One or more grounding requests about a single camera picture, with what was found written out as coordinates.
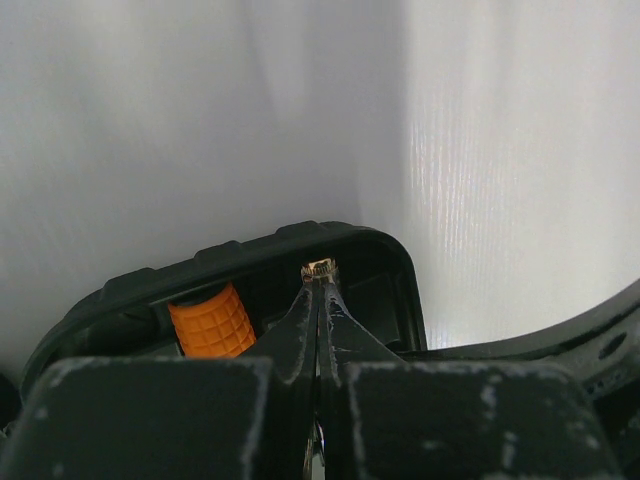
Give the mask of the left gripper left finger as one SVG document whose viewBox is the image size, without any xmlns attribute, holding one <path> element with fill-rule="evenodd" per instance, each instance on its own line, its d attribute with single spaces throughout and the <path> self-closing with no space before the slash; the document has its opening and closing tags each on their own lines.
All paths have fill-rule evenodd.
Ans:
<svg viewBox="0 0 640 480">
<path fill-rule="evenodd" d="M 85 357 L 35 383 L 1 456 L 5 479 L 307 479 L 317 305 L 233 359 Z"/>
</svg>

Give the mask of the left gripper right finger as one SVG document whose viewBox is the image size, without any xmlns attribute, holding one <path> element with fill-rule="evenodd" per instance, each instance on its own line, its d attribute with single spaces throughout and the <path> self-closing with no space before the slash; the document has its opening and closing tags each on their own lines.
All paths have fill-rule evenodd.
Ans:
<svg viewBox="0 0 640 480">
<path fill-rule="evenodd" d="M 405 362 L 316 284 L 330 479 L 619 479 L 582 387 L 541 362 Z"/>
</svg>

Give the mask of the orange handled screwdriver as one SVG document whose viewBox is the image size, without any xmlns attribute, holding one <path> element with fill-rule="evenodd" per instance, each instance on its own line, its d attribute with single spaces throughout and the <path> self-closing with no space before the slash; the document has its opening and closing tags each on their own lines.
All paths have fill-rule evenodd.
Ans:
<svg viewBox="0 0 640 480">
<path fill-rule="evenodd" d="M 245 307 L 231 283 L 195 305 L 168 305 L 180 347 L 190 358 L 233 358 L 257 340 Z"/>
</svg>

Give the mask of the black plastic tool case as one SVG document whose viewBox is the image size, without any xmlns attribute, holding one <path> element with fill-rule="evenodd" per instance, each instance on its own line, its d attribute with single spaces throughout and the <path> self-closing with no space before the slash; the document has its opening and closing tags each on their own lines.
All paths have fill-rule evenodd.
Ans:
<svg viewBox="0 0 640 480">
<path fill-rule="evenodd" d="M 427 348 L 414 264 L 404 246 L 374 228 L 306 221 L 108 280 L 42 338 L 24 367 L 20 395 L 27 397 L 59 360 L 142 355 L 176 341 L 169 304 L 206 300 L 227 284 L 239 294 L 254 332 L 262 335 L 289 310 L 302 284 L 302 266 L 323 258 L 337 264 L 351 315 L 381 343 L 394 352 Z"/>
</svg>

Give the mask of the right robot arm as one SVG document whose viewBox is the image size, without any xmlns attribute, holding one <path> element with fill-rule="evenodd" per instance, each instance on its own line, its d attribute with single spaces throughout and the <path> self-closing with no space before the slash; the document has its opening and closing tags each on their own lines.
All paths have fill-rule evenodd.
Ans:
<svg viewBox="0 0 640 480">
<path fill-rule="evenodd" d="M 405 351 L 407 361 L 552 362 L 570 371 L 592 401 L 618 463 L 639 477 L 639 283 L 552 327 L 500 341 Z"/>
</svg>

